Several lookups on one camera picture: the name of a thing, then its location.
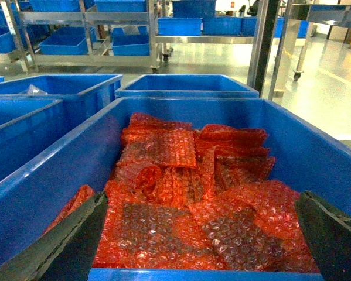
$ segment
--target stainless steel shelf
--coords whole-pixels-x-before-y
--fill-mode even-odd
[[[137,12],[137,13],[86,12],[85,17],[88,22],[95,23],[95,24],[129,23],[132,25],[146,25],[149,22],[149,15],[147,12]]]
[[[227,36],[156,36],[157,43],[194,43],[194,44],[253,44],[253,37]],[[280,43],[279,38],[273,39],[273,45]],[[297,39],[295,45],[303,46],[305,39]]]
[[[83,23],[86,21],[93,24],[120,24],[147,25],[149,15],[147,12],[138,13],[110,13],[110,12],[20,12],[25,23],[65,25],[68,23]]]
[[[47,56],[35,55],[40,66],[146,66],[150,56]]]
[[[66,25],[83,23],[81,12],[20,12],[22,20],[29,24]]]
[[[19,50],[14,50],[7,54],[0,54],[0,63],[13,63],[22,58],[22,53]]]
[[[351,28],[351,5],[292,4],[291,19]]]

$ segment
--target metal frame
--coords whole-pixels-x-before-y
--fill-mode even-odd
[[[15,40],[17,50],[9,54],[0,54],[0,63],[11,63],[21,60],[25,72],[38,71],[38,66],[147,66],[158,72],[159,49],[155,37],[155,19],[157,11],[153,0],[147,1],[147,12],[97,12],[96,6],[85,9],[84,1],[79,0],[80,12],[22,12],[18,0],[13,0],[21,23],[16,23],[10,6],[10,0],[0,0],[10,32]],[[80,25],[84,27],[88,54],[84,56],[47,56],[40,53],[29,41],[26,31],[27,24],[46,25]],[[111,37],[107,36],[100,44],[92,44],[90,27],[103,24],[148,25],[149,27],[149,56],[110,56]],[[19,28],[23,29],[28,48],[25,49]]]
[[[269,99],[282,97],[288,79],[291,59],[294,53],[294,38],[297,36],[301,20],[310,23],[322,23],[331,26],[351,28],[351,5],[310,5],[288,4],[282,38],[278,46],[273,78],[270,85]],[[311,35],[310,25],[307,38]],[[302,49],[295,75],[302,73],[302,63],[306,55],[307,42]]]

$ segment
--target floor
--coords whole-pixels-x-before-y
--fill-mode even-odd
[[[247,81],[250,45],[173,44],[174,52],[160,73],[225,74]],[[296,68],[300,47],[296,48],[292,69]],[[276,47],[271,54],[265,90],[271,81]],[[304,73],[294,82],[289,73],[282,106],[351,147],[351,50],[348,45],[318,37],[311,39]],[[40,73],[121,73],[123,85],[149,68],[127,67],[41,67]],[[0,65],[6,80],[25,77],[21,66]]]

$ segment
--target white tiled floor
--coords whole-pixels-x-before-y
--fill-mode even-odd
[[[174,52],[160,73],[225,74],[247,81],[250,45],[173,44]],[[276,48],[272,50],[266,85],[269,86]],[[297,58],[292,68],[295,69]],[[295,83],[289,73],[282,106],[340,139],[351,139],[351,50],[348,45],[311,39],[304,62],[304,73]],[[122,73],[123,84],[149,68],[127,67],[41,67],[41,73]],[[0,75],[7,80],[24,77],[18,64],[0,65]]]

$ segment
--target bubble wrap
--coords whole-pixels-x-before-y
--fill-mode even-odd
[[[198,160],[211,148],[216,148],[217,157],[266,157],[269,154],[269,148],[244,148],[232,141],[212,141],[196,137],[195,145]]]
[[[163,177],[157,181],[151,201],[163,206],[186,208],[200,201],[203,186],[196,170],[187,168],[167,168]]]
[[[150,162],[132,162],[118,166],[113,179],[133,190],[141,190],[146,196],[153,192],[161,169]]]
[[[268,135],[263,129],[236,129],[225,125],[208,124],[200,135],[200,139],[210,141],[231,141],[242,147],[260,147]]]
[[[54,219],[54,221],[49,225],[49,227],[45,230],[44,234],[55,227],[58,223],[60,223],[64,218],[66,218],[69,214],[79,208],[85,201],[87,201],[94,194],[93,189],[88,185],[83,185],[79,188],[74,197],[62,208],[61,212],[59,212],[58,216]]]
[[[115,209],[105,223],[95,267],[224,269],[189,211],[128,202]]]
[[[273,180],[245,184],[226,191],[225,196],[234,196],[252,205],[257,210],[255,224],[268,235],[285,240],[286,250],[306,247],[294,205],[299,193],[284,183]]]
[[[144,127],[156,129],[184,129],[192,130],[192,123],[164,121],[159,118],[152,117],[148,114],[135,112],[130,118],[130,127]]]
[[[222,194],[190,211],[229,269],[264,270],[282,258],[281,240],[253,223],[256,211],[249,205]]]
[[[144,142],[127,145],[117,166],[147,161],[165,167],[196,168],[195,142],[192,131],[168,130],[150,135]]]
[[[320,273],[309,249],[304,248],[297,252],[286,253],[277,263],[273,264],[270,271]]]

